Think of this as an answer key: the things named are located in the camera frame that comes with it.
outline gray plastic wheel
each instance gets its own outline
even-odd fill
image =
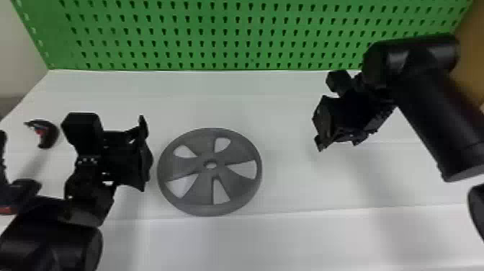
[[[215,152],[215,140],[227,138],[228,146]],[[174,154],[186,146],[197,157],[183,158]],[[256,176],[241,176],[227,166],[255,161]],[[182,197],[177,197],[167,186],[175,179],[198,174],[193,185]],[[203,128],[181,135],[161,154],[158,163],[158,184],[166,199],[180,210],[194,216],[221,216],[231,213],[251,200],[261,184],[262,162],[256,147],[239,133],[222,128]],[[229,197],[220,204],[213,202],[213,182],[219,180]]]

